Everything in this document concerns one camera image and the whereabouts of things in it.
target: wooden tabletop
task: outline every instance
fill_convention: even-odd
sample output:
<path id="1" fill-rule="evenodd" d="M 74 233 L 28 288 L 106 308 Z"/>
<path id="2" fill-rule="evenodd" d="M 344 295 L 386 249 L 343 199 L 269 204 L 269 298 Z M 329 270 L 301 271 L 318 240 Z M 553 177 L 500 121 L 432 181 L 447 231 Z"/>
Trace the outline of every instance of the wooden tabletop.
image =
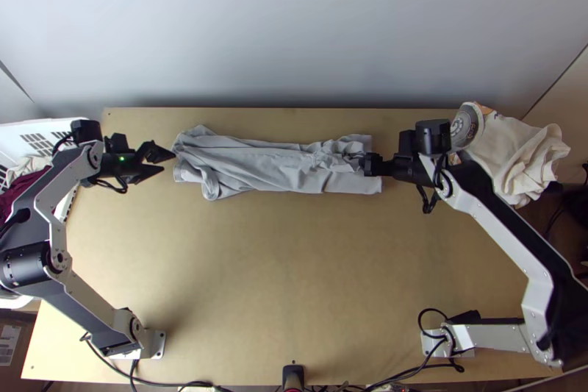
<path id="1" fill-rule="evenodd" d="M 102 129 L 126 133 L 134 148 L 151 139 L 169 147 L 197 124 L 299 143 L 367 133 L 391 157 L 401 130 L 454 113 L 117 108 L 105 111 Z M 164 357 L 141 361 L 144 378 L 277 385 L 295 360 L 309 384 L 366 384 L 422 362 L 417 314 L 425 307 L 521 316 L 523 274 L 465 214 L 445 204 L 422 214 L 414 185 L 386 178 L 375 196 L 251 191 L 208 202 L 200 185 L 173 181 L 173 164 L 126 195 L 81 189 L 68 221 L 76 273 L 115 307 L 168 332 Z M 126 382 L 79 342 L 83 332 L 43 303 L 23 377 Z M 556 373 L 529 355 L 492 350 L 460 363 L 463 374 L 430 369 L 415 380 Z"/>

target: black cable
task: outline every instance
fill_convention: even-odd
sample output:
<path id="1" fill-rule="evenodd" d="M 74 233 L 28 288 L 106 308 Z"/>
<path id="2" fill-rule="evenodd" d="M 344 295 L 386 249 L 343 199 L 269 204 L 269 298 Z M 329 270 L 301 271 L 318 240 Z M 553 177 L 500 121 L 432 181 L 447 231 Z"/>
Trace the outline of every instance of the black cable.
<path id="1" fill-rule="evenodd" d="M 444 314 L 444 312 L 442 312 L 434 307 L 427 307 L 418 313 L 417 323 L 418 323 L 418 328 L 420 329 L 420 331 L 429 338 L 434 338 L 436 340 L 442 340 L 442 339 L 447 340 L 447 338 L 444 335 L 432 335 L 424 330 L 422 320 L 423 320 L 423 316 L 427 313 L 437 313 L 437 314 L 440 314 L 441 316 L 443 316 L 443 319 L 445 321 L 449 320 L 449 317 L 447 317 L 447 315 Z"/>
<path id="2" fill-rule="evenodd" d="M 143 379 L 143 378 L 135 377 L 134 375 L 127 374 L 125 371 L 122 371 L 119 368 L 117 368 L 116 366 L 110 364 L 104 357 L 102 357 L 102 355 L 100 355 L 98 353 L 98 351 L 96 351 L 94 349 L 94 346 L 92 346 L 90 341 L 88 341 L 89 339 L 87 337 L 88 337 L 88 332 L 86 332 L 82 336 L 82 338 L 80 338 L 80 341 L 85 341 L 87 344 L 87 347 L 90 348 L 90 350 L 94 353 L 95 356 L 97 356 L 97 358 L 101 362 L 103 362 L 106 366 L 108 366 L 110 369 L 112 369 L 117 374 L 122 375 L 123 377 L 125 377 L 129 380 L 132 378 L 132 380 L 134 382 L 143 383 L 144 385 L 149 385 L 149 386 L 156 386 L 158 388 L 182 388 L 182 389 L 187 388 L 187 387 L 214 388 L 219 392 L 232 392 L 230 389 L 223 388 L 222 386 L 215 386 L 211 382 L 207 382 L 207 381 L 194 380 L 194 381 L 190 381 L 190 382 L 186 382 L 186 383 L 166 383 L 166 382 L 149 381 L 147 379 Z"/>
<path id="3" fill-rule="evenodd" d="M 435 205 L 437 204 L 437 201 L 441 199 L 436 190 L 437 188 L 439 188 L 440 190 L 445 190 L 441 177 L 444 177 L 445 181 L 447 182 L 448 192 L 446 197 L 451 197 L 453 195 L 453 185 L 451 184 L 449 178 L 447 178 L 447 175 L 445 175 L 445 173 L 443 173 L 442 171 L 444 163 L 447 163 L 447 153 L 444 153 L 444 155 L 441 156 L 435 163 L 435 169 L 433 171 L 433 177 L 431 179 L 435 190 L 433 192 L 433 196 L 431 196 L 431 201 L 429 201 L 429 197 L 427 196 L 427 193 L 425 193 L 425 189 L 423 188 L 423 186 L 417 185 L 418 193 L 420 194 L 420 198 L 423 201 L 423 214 L 432 213 L 433 209 L 435 208 Z"/>
<path id="4" fill-rule="evenodd" d="M 434 365 L 428 365 L 427 364 L 429 362 L 429 360 L 431 359 L 431 357 L 433 356 L 433 353 L 442 344 L 444 344 L 444 343 L 446 343 L 448 341 L 446 335 L 432 335 L 432 334 L 429 334 L 427 331 L 424 330 L 423 324 L 421 323 L 421 321 L 423 320 L 423 316 L 426 313 L 430 313 L 430 312 L 440 314 L 445 321 L 449 320 L 449 318 L 447 317 L 446 314 L 444 314 L 443 311 L 438 310 L 437 308 L 434 308 L 434 307 L 428 307 L 428 308 L 423 309 L 422 311 L 420 311 L 420 313 L 419 313 L 419 315 L 417 317 L 418 327 L 419 327 L 420 331 L 424 335 L 426 335 L 427 337 L 430 337 L 430 338 L 434 338 L 436 340 L 439 340 L 439 343 L 437 343 L 435 346 L 433 346 L 433 349 L 431 349 L 431 351 L 427 353 L 427 355 L 425 357 L 425 360 L 423 360 L 423 362 L 420 364 L 420 366 L 415 366 L 414 368 L 407 369 L 405 371 L 399 372 L 398 374 L 392 375 L 391 377 L 388 377 L 386 379 L 383 379 L 382 381 L 379 381 L 377 383 L 374 383 L 374 384 L 370 385 L 369 387 L 365 388 L 363 390 L 363 392 L 371 392 L 371 391 L 374 391 L 377 388 L 380 388 L 381 386 L 385 386 L 385 385 L 388 385 L 388 384 L 394 383 L 394 382 L 399 382 L 399 381 L 401 381 L 403 379 L 408 379 L 408 378 L 413 377 L 414 375 L 418 374 L 419 372 L 424 371 L 425 369 L 453 368 L 457 372 L 459 372 L 460 374 L 462 374 L 463 372 L 465 372 L 465 368 L 463 366 L 457 364 L 455 362 L 455 360 L 453 359 L 453 356 L 454 355 L 461 354 L 461 353 L 463 353 L 465 351 L 456 351 L 455 350 L 455 347 L 456 347 L 455 337 L 453 336 L 453 334 L 451 333 L 451 331 L 449 330 L 449 328 L 446 327 L 446 326 L 443 326 L 442 329 L 445 330 L 445 332 L 451 338 L 451 352 L 450 352 L 449 363 L 434 364 Z"/>
<path id="5" fill-rule="evenodd" d="M 588 184 L 588 163 L 583 163 L 582 168 L 586 172 L 586 178 L 584 179 L 584 184 L 582 184 L 582 187 L 586 187 L 586 185 Z M 564 211 L 564 201 L 562 200 L 557 206 L 556 210 L 551 215 L 551 217 L 549 218 L 549 221 L 547 222 L 547 227 L 545 228 L 545 232 L 543 233 L 544 239 L 549 240 L 549 233 L 551 232 L 553 225 L 556 223 L 557 219 L 559 219 L 559 216 L 561 216 L 564 213 Z"/>
<path id="6" fill-rule="evenodd" d="M 41 392 L 47 392 L 49 389 L 51 389 L 51 386 L 53 385 L 53 383 L 55 383 L 55 381 L 48 382 L 46 385 L 43 386 L 43 389 L 41 389 Z"/>
<path id="7" fill-rule="evenodd" d="M 57 154 L 57 152 L 60 150 L 61 145 L 66 143 L 73 136 L 74 136 L 74 134 L 72 132 L 69 132 L 63 138 L 59 139 L 55 143 L 55 145 L 53 146 L 53 150 L 51 151 L 51 156 L 55 156 Z"/>
<path id="8" fill-rule="evenodd" d="M 127 192 L 127 190 L 129 189 L 128 185 L 126 185 L 126 184 L 123 187 L 117 188 L 113 184 L 111 184 L 110 182 L 105 181 L 103 179 L 96 179 L 94 181 L 94 184 L 98 185 L 99 187 L 108 188 L 109 190 L 116 191 L 119 194 L 125 194 Z"/>
<path id="9" fill-rule="evenodd" d="M 444 344 L 444 342 L 445 342 L 445 340 L 439 340 L 439 343 L 437 343 L 435 346 L 433 346 L 433 349 L 426 355 L 425 360 L 423 360 L 423 362 L 420 364 L 420 366 L 416 366 L 414 368 L 407 369 L 406 371 L 401 372 L 400 374 L 396 374 L 396 375 L 393 375 L 393 376 L 388 377 L 386 379 L 383 379 L 382 381 L 378 381 L 377 383 L 373 383 L 369 387 L 365 388 L 363 392 L 371 392 L 377 388 L 380 388 L 381 386 L 385 386 L 385 385 L 388 385 L 393 382 L 401 381 L 403 379 L 407 379 L 407 378 L 413 377 L 414 375 L 418 374 L 427 366 L 427 363 L 429 362 L 429 360 L 433 356 L 433 353 L 439 348 L 439 346 Z M 440 367 L 440 365 L 429 366 L 429 368 L 433 368 L 433 367 Z"/>
<path id="10" fill-rule="evenodd" d="M 0 239 L 4 237 L 10 228 L 14 227 L 16 224 L 25 222 L 30 217 L 30 215 L 31 213 L 28 209 L 21 208 L 19 211 L 14 213 L 14 215 L 10 216 L 10 218 L 0 226 Z"/>
<path id="11" fill-rule="evenodd" d="M 137 368 L 138 364 L 139 364 L 139 360 L 133 360 L 131 363 L 131 372 L 129 375 L 129 382 L 131 383 L 131 390 L 133 392 L 137 392 L 137 388 L 135 387 L 135 381 L 133 380 L 133 374 L 135 373 L 135 369 Z"/>

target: beige cloth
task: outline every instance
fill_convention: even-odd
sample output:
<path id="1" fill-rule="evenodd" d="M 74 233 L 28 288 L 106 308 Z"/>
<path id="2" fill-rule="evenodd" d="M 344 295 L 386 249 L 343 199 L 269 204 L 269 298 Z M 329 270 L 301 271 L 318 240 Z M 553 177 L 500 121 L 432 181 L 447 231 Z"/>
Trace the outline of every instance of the beige cloth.
<path id="1" fill-rule="evenodd" d="M 557 161 L 570 152 L 562 130 L 557 124 L 533 127 L 478 103 L 466 104 L 477 106 L 484 120 L 481 135 L 463 151 L 492 177 L 494 191 L 510 205 L 537 200 L 557 180 Z"/>

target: crumpled gray cloth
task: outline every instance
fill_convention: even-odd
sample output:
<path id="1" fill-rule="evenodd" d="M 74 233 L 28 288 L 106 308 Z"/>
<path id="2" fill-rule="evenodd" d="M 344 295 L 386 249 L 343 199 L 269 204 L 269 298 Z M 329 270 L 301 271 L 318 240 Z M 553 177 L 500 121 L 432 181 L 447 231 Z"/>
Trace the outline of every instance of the crumpled gray cloth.
<path id="1" fill-rule="evenodd" d="M 178 157 L 174 180 L 200 183 L 210 201 L 250 190 L 381 192 L 381 178 L 364 177 L 359 168 L 359 157 L 371 150 L 370 135 L 302 145 L 221 136 L 199 125 L 180 133 L 171 150 Z"/>

